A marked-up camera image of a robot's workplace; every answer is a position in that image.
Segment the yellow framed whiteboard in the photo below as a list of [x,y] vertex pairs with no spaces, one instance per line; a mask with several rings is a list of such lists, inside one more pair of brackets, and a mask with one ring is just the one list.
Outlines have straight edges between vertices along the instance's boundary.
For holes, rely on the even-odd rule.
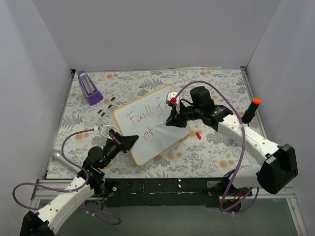
[[146,164],[190,133],[189,125],[185,128],[156,126],[169,117],[171,107],[165,101],[167,94],[174,91],[172,84],[165,85],[116,108],[113,112],[114,120],[123,136],[139,136],[130,150],[138,166]]

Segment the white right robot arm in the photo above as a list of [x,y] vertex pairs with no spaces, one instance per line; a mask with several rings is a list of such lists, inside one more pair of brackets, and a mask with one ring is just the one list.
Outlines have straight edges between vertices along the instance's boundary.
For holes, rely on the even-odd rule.
[[166,104],[172,108],[167,126],[184,128],[190,120],[201,120],[206,126],[227,136],[243,147],[259,164],[259,168],[232,170],[221,182],[210,188],[213,195],[234,195],[242,188],[262,188],[277,194],[298,175],[295,149],[289,144],[280,146],[252,130],[252,120],[259,103],[253,101],[245,114],[238,118],[224,105],[216,105],[210,92],[199,86],[190,90],[192,101],[185,106],[177,92],[170,92]]

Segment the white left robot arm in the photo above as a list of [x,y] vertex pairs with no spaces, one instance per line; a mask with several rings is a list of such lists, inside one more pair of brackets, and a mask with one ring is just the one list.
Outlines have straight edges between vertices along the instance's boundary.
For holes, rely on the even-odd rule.
[[24,216],[20,235],[22,236],[54,236],[71,216],[71,214],[90,197],[106,198],[108,189],[105,186],[102,170],[120,152],[127,153],[138,140],[137,135],[122,136],[113,129],[105,134],[104,147],[92,147],[79,172],[65,189],[57,189],[59,193],[50,203],[41,209],[28,207]]

